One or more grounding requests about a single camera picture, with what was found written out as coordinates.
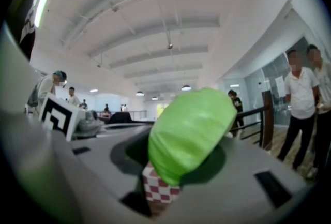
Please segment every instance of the green bag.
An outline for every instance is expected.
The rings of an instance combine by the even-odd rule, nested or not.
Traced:
[[[177,96],[155,122],[148,156],[157,174],[169,185],[180,185],[229,132],[237,110],[223,92],[204,88]]]

